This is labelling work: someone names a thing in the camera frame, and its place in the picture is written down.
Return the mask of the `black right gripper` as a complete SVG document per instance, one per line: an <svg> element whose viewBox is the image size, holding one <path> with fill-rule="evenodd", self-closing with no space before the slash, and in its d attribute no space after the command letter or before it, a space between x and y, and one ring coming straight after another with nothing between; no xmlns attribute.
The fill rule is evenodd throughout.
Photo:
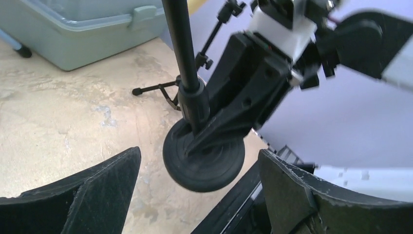
<svg viewBox="0 0 413 234"><path fill-rule="evenodd" d="M319 86L318 70L326 78L335 75L337 56L321 55L316 42L333 30L327 26L330 12L340 0L306 0L305 18L314 22L316 40L310 40L294 65L303 76L302 90ZM207 123L186 148L188 155L205 149L239 147L243 138L259 129L290 91L289 59L271 48L257 33L243 32L230 36L224 53L206 89L209 92L210 116Z"/></svg>

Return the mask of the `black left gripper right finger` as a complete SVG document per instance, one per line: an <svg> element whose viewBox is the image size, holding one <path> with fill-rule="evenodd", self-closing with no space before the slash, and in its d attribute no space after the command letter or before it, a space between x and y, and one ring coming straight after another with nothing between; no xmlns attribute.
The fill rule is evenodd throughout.
<svg viewBox="0 0 413 234"><path fill-rule="evenodd" d="M276 234L410 234L413 205L354 192L316 177L262 149L258 155Z"/></svg>

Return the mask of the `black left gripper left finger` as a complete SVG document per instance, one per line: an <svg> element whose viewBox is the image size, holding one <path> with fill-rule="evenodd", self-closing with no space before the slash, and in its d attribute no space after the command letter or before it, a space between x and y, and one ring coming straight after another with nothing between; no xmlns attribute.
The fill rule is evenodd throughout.
<svg viewBox="0 0 413 234"><path fill-rule="evenodd" d="M3 234L120 234L141 163L138 147L93 167L0 199Z"/></svg>

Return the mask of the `black round-base microphone stand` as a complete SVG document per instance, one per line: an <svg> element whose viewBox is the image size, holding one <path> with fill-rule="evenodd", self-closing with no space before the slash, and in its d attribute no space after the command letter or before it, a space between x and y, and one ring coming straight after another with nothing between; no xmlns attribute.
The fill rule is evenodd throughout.
<svg viewBox="0 0 413 234"><path fill-rule="evenodd" d="M178 102L183 118L169 130L163 144L163 161L171 178L183 188L208 193L219 190L239 174L244 163L244 138L228 141L213 136L211 140L192 146L206 129L210 117L209 96L198 78L199 90L184 88L180 74Z"/></svg>

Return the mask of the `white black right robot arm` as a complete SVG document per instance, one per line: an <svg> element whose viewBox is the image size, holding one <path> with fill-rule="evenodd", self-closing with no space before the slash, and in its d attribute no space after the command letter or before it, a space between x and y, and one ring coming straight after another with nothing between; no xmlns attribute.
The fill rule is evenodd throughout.
<svg viewBox="0 0 413 234"><path fill-rule="evenodd" d="M251 129L269 119L287 93L319 84L323 68L338 65L412 87L402 57L413 24L377 11L353 14L331 29L325 21L338 0L256 0L245 31L230 36L199 104L206 119L193 123L185 154L235 152Z"/></svg>

